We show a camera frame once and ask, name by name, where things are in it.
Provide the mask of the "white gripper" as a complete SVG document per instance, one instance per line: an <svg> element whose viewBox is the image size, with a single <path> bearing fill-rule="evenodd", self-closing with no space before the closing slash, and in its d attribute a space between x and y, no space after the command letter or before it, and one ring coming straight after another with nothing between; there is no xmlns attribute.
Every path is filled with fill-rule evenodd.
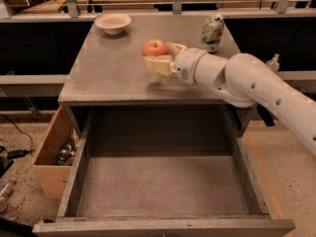
<svg viewBox="0 0 316 237"><path fill-rule="evenodd" d="M206 55L206 51L196 47L187 48L185 45L167 42L170 55L144 56L146 67L164 76L171 76L176 65L177 78L190 85L196 84L198 63Z"/></svg>

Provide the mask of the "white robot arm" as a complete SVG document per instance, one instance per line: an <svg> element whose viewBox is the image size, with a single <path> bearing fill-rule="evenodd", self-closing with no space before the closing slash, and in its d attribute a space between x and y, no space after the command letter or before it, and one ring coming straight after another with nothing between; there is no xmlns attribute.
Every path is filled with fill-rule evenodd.
<svg viewBox="0 0 316 237"><path fill-rule="evenodd" d="M224 58L159 39L143 46L142 57L147 68L201 85L235 107L263 106L316 155L316 102L285 83L259 58L248 53Z"/></svg>

